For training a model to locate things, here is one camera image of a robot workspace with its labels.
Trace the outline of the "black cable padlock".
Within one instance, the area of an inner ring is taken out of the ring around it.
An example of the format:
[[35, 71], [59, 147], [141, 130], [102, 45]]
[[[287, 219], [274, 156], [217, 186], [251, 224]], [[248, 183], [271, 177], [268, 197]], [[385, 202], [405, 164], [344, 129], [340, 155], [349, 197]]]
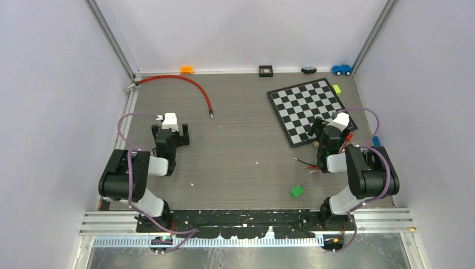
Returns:
[[305, 161], [303, 161], [303, 160], [300, 160], [300, 159], [298, 159], [298, 158], [296, 158], [296, 157], [294, 157], [293, 159], [296, 160], [296, 161], [298, 161], [298, 162], [300, 162], [300, 163], [305, 164], [305, 165], [308, 167], [308, 169], [310, 169], [310, 168], [317, 168], [317, 167], [318, 167], [316, 164], [307, 163], [307, 162], [305, 162]]

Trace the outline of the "red cable padlock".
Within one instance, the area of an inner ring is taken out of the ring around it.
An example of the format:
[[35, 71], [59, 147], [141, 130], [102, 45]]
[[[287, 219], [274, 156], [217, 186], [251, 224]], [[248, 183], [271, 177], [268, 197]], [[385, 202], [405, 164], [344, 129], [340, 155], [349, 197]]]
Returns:
[[316, 163], [311, 164], [304, 161], [301, 162], [306, 165], [307, 169], [319, 169], [323, 173], [330, 173], [327, 165], [327, 158], [330, 155], [343, 153], [345, 147], [351, 142], [352, 137], [352, 133], [339, 135], [321, 133], [312, 143], [313, 146], [317, 148]]

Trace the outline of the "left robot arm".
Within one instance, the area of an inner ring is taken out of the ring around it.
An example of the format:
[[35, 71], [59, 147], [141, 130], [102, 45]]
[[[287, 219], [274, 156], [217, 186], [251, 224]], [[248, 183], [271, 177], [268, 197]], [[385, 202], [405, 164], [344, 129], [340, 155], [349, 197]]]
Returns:
[[190, 145], [189, 127], [182, 124], [182, 132], [158, 125], [151, 127], [155, 147], [151, 152], [114, 150], [99, 179], [100, 196], [131, 205], [138, 209], [139, 221], [159, 232], [167, 231], [173, 215], [169, 204], [147, 188], [149, 176], [169, 177], [176, 167], [177, 149]]

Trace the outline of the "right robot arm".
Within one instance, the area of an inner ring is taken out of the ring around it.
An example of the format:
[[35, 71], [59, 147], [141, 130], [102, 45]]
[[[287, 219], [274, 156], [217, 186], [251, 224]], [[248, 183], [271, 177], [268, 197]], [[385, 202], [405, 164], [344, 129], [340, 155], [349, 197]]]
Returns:
[[350, 118], [337, 114], [326, 121], [315, 118], [309, 135], [318, 143], [316, 166], [322, 173], [345, 173], [347, 186], [324, 200], [317, 224], [334, 230], [348, 220], [348, 214], [369, 202], [399, 191], [399, 179], [384, 147], [356, 146], [351, 143]]

